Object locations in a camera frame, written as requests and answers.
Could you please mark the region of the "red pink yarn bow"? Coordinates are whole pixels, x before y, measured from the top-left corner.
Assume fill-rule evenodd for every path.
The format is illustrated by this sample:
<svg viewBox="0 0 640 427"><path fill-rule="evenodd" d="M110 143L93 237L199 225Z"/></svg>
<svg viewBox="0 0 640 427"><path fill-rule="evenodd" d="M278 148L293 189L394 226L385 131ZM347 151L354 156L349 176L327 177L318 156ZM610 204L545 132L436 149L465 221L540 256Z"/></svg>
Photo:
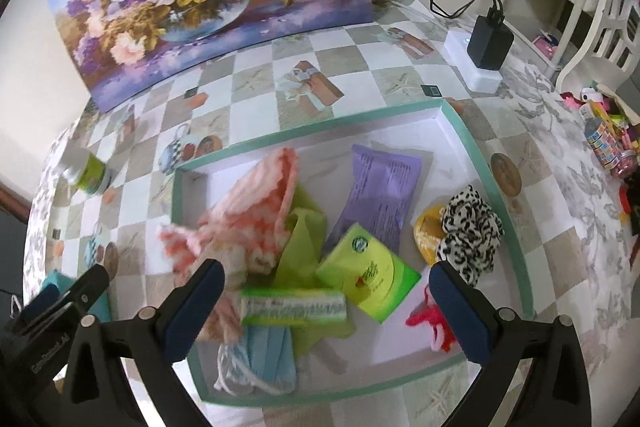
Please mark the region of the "red pink yarn bow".
<svg viewBox="0 0 640 427"><path fill-rule="evenodd" d="M423 289L423 300L409 314L405 324L409 327L424 327L428 345L434 352L449 352L457 342L428 285Z"/></svg>

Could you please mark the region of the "pink floral fabric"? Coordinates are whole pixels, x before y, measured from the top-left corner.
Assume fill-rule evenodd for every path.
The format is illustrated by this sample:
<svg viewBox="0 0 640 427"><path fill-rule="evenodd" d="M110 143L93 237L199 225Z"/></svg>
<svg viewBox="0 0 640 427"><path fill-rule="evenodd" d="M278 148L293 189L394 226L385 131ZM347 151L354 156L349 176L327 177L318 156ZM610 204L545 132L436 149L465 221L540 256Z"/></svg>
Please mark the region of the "pink floral fabric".
<svg viewBox="0 0 640 427"><path fill-rule="evenodd" d="M240 299L248 273L244 248L230 243L212 242L202 252L202 258L214 259L222 264L224 291L205 321L198 339L234 345L243 336Z"/></svg>

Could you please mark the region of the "green white small box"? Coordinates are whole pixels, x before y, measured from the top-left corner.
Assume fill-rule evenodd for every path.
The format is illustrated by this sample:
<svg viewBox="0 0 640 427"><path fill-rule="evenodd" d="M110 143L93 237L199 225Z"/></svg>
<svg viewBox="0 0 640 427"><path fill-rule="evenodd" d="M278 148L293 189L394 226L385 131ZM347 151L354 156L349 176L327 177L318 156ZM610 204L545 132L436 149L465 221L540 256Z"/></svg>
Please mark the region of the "green white small box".
<svg viewBox="0 0 640 427"><path fill-rule="evenodd" d="M319 288L245 288L240 299L243 324L262 326L326 325L347 320L341 291Z"/></svg>

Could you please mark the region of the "blue face mask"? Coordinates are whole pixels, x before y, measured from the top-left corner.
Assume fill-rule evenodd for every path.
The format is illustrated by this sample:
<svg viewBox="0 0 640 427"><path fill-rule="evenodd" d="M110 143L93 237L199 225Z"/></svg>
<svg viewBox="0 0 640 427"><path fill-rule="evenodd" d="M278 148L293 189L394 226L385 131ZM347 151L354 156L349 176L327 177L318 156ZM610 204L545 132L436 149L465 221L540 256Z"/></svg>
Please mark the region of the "blue face mask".
<svg viewBox="0 0 640 427"><path fill-rule="evenodd" d="M288 395L297 387L291 329L250 325L234 345L221 345L217 355L216 390L234 397L261 391Z"/></svg>

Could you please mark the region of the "black white leopard scrunchie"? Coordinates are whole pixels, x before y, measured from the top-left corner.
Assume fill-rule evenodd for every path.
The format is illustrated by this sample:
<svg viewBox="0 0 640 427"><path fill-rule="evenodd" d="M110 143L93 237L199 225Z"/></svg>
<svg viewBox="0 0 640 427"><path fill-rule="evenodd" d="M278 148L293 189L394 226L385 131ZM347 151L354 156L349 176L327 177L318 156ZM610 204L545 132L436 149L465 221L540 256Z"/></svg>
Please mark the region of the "black white leopard scrunchie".
<svg viewBox="0 0 640 427"><path fill-rule="evenodd" d="M504 235L502 221L472 185L448 202L442 213L442 231L436 258L447 261L472 287L483 274L494 271L495 255Z"/></svg>

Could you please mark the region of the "pink white knitted cloth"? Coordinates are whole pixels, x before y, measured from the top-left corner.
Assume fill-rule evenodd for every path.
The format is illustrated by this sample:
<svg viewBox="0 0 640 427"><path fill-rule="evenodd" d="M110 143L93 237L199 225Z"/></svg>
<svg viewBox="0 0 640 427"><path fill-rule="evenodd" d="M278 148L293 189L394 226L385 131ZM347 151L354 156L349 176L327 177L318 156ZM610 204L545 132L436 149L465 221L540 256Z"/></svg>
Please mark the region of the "pink white knitted cloth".
<svg viewBox="0 0 640 427"><path fill-rule="evenodd" d="M198 260L212 256L228 271L270 273L291 236L285 220L298 175L296 150L280 147L236 181L194 229L162 225L157 236L172 271L186 277Z"/></svg>

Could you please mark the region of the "green tissue packet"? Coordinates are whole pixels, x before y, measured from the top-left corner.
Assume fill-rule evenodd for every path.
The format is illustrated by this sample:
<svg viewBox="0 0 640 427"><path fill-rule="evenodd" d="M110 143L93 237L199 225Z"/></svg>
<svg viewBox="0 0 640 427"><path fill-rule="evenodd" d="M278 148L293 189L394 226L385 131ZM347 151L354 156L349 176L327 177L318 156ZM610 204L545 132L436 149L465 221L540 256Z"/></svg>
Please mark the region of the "green tissue packet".
<svg viewBox="0 0 640 427"><path fill-rule="evenodd" d="M316 270L324 285L341 291L382 324L401 305L421 274L361 225L352 225Z"/></svg>

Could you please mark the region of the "green microfiber cloth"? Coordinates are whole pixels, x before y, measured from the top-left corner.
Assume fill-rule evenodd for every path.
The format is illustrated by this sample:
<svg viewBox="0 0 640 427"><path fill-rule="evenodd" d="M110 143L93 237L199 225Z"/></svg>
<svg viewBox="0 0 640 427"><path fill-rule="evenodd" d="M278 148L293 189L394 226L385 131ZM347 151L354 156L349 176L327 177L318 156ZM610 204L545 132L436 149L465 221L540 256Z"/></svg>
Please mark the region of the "green microfiber cloth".
<svg viewBox="0 0 640 427"><path fill-rule="evenodd" d="M271 285L286 289L324 289L317 279L322 246L326 239L326 215L304 188L297 184L285 230L291 233L274 271ZM355 332L352 321L292 328L295 358L308 355L326 337L348 338Z"/></svg>

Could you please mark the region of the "purple wipes packet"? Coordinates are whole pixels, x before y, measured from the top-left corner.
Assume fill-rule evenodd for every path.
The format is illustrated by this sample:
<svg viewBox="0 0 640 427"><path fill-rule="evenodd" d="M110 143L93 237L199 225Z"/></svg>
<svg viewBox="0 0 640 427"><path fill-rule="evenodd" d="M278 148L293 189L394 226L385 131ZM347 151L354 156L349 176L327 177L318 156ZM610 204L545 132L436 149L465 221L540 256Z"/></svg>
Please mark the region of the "purple wipes packet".
<svg viewBox="0 0 640 427"><path fill-rule="evenodd" d="M394 254L418 185L418 156L352 146L354 184L336 225L322 248L327 255L353 225L361 225Z"/></svg>

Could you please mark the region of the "patterned tablecloth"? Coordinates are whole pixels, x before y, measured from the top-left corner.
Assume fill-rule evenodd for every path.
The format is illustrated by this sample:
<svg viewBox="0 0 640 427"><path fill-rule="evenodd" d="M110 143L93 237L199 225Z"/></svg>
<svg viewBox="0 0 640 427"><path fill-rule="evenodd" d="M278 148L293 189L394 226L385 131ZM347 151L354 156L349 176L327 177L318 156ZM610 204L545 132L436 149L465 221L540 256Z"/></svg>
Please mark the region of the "patterned tablecloth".
<svg viewBox="0 0 640 427"><path fill-rule="evenodd" d="M69 188L44 164L25 245L23 296L32 298L51 270L81 268L81 248L95 228L122 248L113 285L117 311L135 310L169 289L163 259L148 250L168 215L171 181L158 160L178 130L201 131L224 145L306 124L295 100L276 87L301 61L326 69L343 92L326 111L338 117L421 100L434 86L459 111L486 159L510 160L520 194L506 199L541 317L573 317L586 352L593 421L611 426L639 387L639 321L631 311L637 263L622 217L616 179L603 170L582 122L514 46L496 94L465 88L447 55L450 29L418 0L376 10L370 24L314 31L263 43L206 62L143 91L123 108L86 106L56 140L75 139L114 161L114 197L105 202Z"/></svg>

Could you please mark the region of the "white green-label pill bottle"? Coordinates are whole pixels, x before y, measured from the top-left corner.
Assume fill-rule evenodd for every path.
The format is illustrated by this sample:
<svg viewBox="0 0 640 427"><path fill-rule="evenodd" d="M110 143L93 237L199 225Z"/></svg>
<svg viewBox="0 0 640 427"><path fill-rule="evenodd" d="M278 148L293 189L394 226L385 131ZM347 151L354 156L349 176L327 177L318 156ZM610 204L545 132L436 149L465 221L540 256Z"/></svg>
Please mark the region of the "white green-label pill bottle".
<svg viewBox="0 0 640 427"><path fill-rule="evenodd" d="M112 170L86 148L70 144L60 159L63 178L87 195L102 195L111 185Z"/></svg>

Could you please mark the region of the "white teal-rim box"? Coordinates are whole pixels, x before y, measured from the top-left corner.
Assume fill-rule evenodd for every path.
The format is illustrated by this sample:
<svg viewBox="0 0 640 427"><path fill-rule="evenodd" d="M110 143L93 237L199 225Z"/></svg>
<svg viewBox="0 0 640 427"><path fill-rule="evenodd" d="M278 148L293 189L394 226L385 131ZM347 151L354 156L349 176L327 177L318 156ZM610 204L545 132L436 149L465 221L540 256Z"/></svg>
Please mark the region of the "white teal-rim box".
<svg viewBox="0 0 640 427"><path fill-rule="evenodd" d="M352 187L352 146L422 158L423 170L409 216L446 202L468 185L474 186L503 223L504 235L495 257L495 269L484 274L478 288L495 307L514 309L524 319L534 314L532 284L518 234L501 192L480 148L458 113L444 100L427 100L371 110L308 126L267 134L178 167L172 189L170 219L193 227L198 217L226 195L243 174L272 150L295 148L299 157L299 182L335 225ZM355 332L346 339L329 338L323 344L345 363L335 373L318 355L303 357L296 390L284 397L255 391L234 397L215 387L218 376L215 341L199 341L188 355L194 385L200 398L227 407L276 407L370 395L399 387L462 363L459 348L434 352L419 329L405 319L420 301L413 289L384 323L378 324L356 306L349 306Z"/></svg>

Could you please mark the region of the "colorful toy pile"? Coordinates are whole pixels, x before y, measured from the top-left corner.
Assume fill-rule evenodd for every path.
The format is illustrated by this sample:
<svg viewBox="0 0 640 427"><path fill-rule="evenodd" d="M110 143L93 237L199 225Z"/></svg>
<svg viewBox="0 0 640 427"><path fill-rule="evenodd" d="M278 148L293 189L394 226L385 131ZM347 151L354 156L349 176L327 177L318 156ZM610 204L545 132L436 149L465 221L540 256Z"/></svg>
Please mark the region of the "colorful toy pile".
<svg viewBox="0 0 640 427"><path fill-rule="evenodd" d="M584 88L578 96L565 91L561 98L582 117L585 138L601 166L620 180L618 199L634 238L630 254L634 265L639 254L639 126L631 124L615 98L598 88Z"/></svg>

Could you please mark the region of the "white power strip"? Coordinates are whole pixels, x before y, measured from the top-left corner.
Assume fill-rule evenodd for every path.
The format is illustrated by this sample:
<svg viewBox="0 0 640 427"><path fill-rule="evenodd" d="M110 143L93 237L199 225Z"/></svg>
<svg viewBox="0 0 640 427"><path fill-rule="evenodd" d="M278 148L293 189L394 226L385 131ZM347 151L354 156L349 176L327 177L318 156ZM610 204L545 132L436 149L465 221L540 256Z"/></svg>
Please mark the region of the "white power strip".
<svg viewBox="0 0 640 427"><path fill-rule="evenodd" d="M502 83L498 70L480 69L475 66L468 53L471 35L460 30L447 32L444 48L451 62L459 69L465 86L476 93L495 94Z"/></svg>

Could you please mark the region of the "black power adapter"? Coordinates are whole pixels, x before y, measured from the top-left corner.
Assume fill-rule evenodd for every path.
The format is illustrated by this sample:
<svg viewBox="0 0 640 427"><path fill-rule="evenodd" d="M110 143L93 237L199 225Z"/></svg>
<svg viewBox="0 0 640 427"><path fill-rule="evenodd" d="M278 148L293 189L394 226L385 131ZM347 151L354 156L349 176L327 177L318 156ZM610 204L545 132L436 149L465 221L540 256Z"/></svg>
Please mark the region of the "black power adapter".
<svg viewBox="0 0 640 427"><path fill-rule="evenodd" d="M499 70L513 40L513 32L505 23L496 23L487 16L479 16L468 44L469 57L479 69Z"/></svg>

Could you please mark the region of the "white wooden chair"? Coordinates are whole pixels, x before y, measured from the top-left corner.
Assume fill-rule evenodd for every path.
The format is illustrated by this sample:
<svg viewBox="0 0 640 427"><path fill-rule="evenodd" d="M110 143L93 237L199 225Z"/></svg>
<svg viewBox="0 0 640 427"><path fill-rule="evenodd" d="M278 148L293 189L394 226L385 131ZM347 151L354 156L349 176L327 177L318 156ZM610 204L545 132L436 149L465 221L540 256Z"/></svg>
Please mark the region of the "white wooden chair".
<svg viewBox="0 0 640 427"><path fill-rule="evenodd" d="M586 38L559 73L558 92L576 96L593 83L614 93L639 64L639 0L599 0Z"/></svg>

